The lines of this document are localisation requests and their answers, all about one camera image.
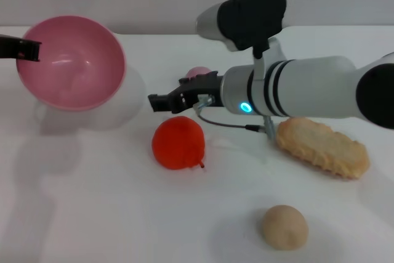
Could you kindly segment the pink plastic bowl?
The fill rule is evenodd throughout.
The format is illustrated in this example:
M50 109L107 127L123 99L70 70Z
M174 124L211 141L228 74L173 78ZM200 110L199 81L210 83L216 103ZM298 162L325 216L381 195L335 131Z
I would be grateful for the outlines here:
M23 85L61 110L86 111L110 100L126 75L126 55L106 27L80 16L49 18L23 36L39 41L39 60L18 60Z

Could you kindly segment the orange toy fruit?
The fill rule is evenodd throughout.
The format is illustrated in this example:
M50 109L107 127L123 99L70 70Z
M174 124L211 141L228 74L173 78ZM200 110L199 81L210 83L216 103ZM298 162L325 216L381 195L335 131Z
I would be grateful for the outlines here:
M204 167L204 132L197 122L186 116L161 123L153 134L151 148L155 160L166 169Z

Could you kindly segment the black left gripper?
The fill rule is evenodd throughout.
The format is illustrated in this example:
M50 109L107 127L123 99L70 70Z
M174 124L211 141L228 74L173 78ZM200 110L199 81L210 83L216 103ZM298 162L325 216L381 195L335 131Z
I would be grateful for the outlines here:
M0 34L0 59L39 62L41 42Z

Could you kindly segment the round beige toy bun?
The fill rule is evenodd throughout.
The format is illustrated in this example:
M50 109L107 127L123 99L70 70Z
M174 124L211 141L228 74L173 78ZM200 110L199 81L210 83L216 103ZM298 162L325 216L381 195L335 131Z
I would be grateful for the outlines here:
M309 234L304 216L288 205L277 205L268 209L262 219L261 231L265 242L281 251L293 251L303 247Z

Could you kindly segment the pink toy peach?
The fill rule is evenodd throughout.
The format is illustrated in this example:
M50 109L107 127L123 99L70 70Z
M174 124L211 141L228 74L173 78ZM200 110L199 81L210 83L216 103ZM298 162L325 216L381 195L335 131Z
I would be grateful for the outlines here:
M186 78L193 78L197 75L205 75L207 73L210 73L211 70L207 67L193 67L190 69L187 74L185 75Z

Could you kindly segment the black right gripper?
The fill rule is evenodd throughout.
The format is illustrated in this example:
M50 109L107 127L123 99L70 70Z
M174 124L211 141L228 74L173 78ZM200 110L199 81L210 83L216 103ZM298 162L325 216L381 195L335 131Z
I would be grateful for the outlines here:
M193 107L203 95L214 98L214 107L223 107L220 89L223 76L217 71L195 73L179 79L175 90L166 95L150 94L148 101L154 112L169 111L173 114L181 113Z

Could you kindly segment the long toy bread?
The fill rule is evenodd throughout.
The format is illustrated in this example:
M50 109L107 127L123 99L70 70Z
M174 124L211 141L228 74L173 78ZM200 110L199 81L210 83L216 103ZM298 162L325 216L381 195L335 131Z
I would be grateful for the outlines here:
M370 168L363 144L307 118L279 123L276 143L293 157L342 178L359 179Z

